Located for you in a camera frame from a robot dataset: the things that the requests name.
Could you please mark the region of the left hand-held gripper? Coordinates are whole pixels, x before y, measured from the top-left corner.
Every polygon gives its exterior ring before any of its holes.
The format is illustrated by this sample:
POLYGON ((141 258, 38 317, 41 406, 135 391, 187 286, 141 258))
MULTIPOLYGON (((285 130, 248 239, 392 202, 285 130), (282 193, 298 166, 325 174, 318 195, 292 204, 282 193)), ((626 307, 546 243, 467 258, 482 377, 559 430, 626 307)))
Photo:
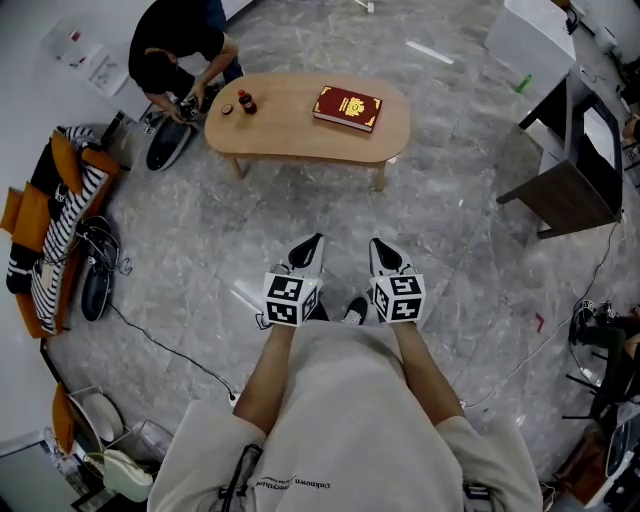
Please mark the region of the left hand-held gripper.
POLYGON ((288 263, 280 261, 265 273, 263 316, 267 323, 299 327, 309 318, 319 304, 324 253, 321 233, 298 237, 290 244, 288 263))

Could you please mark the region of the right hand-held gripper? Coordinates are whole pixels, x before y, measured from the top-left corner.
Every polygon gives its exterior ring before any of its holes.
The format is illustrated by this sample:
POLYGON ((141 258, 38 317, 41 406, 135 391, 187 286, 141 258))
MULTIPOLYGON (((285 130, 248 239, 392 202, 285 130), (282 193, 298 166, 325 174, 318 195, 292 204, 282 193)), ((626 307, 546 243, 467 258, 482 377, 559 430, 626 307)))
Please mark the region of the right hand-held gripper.
POLYGON ((369 242, 369 298, 379 321, 417 322, 423 313, 424 277, 406 251, 391 242, 373 238, 369 242))

